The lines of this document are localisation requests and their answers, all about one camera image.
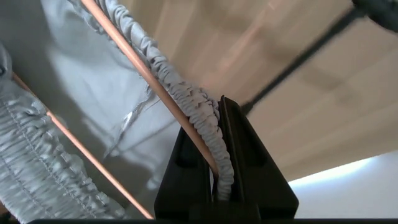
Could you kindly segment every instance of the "black rod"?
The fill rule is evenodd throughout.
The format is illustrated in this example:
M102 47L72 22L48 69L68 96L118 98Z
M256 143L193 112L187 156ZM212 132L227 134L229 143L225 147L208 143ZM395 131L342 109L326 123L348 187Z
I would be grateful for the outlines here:
M319 49L325 46L332 38L347 28L357 18L365 16L365 13L355 7L348 10L330 29L324 33L315 43L306 51L301 53L285 70L276 76L263 90L261 90L251 101L244 104L241 109L245 115L248 115L254 105L269 94L275 87L281 84L289 75L310 59Z

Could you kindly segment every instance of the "white wall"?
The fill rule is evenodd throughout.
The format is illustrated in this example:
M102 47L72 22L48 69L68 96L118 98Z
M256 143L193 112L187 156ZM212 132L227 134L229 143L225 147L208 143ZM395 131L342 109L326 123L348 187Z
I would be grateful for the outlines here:
M398 218L398 151L290 182L296 218Z

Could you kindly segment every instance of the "wooden stick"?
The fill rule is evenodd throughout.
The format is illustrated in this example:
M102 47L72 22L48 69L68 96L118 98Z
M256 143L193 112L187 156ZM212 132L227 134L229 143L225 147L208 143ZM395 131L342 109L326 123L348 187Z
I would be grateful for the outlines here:
M167 93L163 86L156 80L156 78L151 74L149 69L145 66L144 62L141 61L139 56L135 53L129 43L124 39L124 37L119 33L117 28L112 24L112 22L105 16L104 12L99 6L94 2L94 0L81 0L81 2L86 6L86 8L92 13L95 19L101 24L108 35L113 39L116 45L121 49L121 51L126 55L130 62L138 69L142 77L148 83L148 85L155 91L159 98L163 101L169 111L173 114L175 119L180 123L181 127L185 130L188 136L192 139L193 143L196 145L202 156L206 159L214 176L218 176L218 169L216 162L211 155L209 149L207 148L205 142L202 140L198 132L193 128L192 124L189 123L188 118L181 111L178 105L174 102L172 97Z
M32 95L35 94L29 89L29 87L14 73L13 78L21 87L26 91L29 91ZM47 115L51 117L54 124L71 140L72 143L86 156L86 158L148 219L154 219L154 217L120 184L116 178L97 160L95 157L86 149L86 147L54 116L54 114L48 109Z

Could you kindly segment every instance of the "wooden panel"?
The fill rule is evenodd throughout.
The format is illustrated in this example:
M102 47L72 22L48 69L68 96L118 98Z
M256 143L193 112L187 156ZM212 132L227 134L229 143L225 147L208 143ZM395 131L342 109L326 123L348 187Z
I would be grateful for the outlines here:
M348 0L124 0L186 79L252 98L352 5ZM286 178L398 148L397 36L353 24L249 119Z

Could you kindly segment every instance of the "ruffled fabric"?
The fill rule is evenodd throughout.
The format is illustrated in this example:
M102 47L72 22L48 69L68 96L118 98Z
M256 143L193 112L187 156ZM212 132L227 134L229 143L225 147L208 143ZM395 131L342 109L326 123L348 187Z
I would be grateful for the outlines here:
M40 218L127 218L65 152L43 104L11 80L0 44L0 201L21 222Z
M76 12L84 18L95 32L107 35L79 0L69 1L74 5ZM156 41L147 36L138 22L129 15L129 11L123 5L118 4L117 0L96 0L96 3L139 56L144 59L146 64L149 64L152 73L169 91L202 136L215 158L219 170L218 199L228 200L231 185L234 181L234 170L226 150L226 144L223 141L223 134L218 127L220 113L217 101L211 99L204 89L197 88L181 78L174 67L169 64L167 58L159 51Z

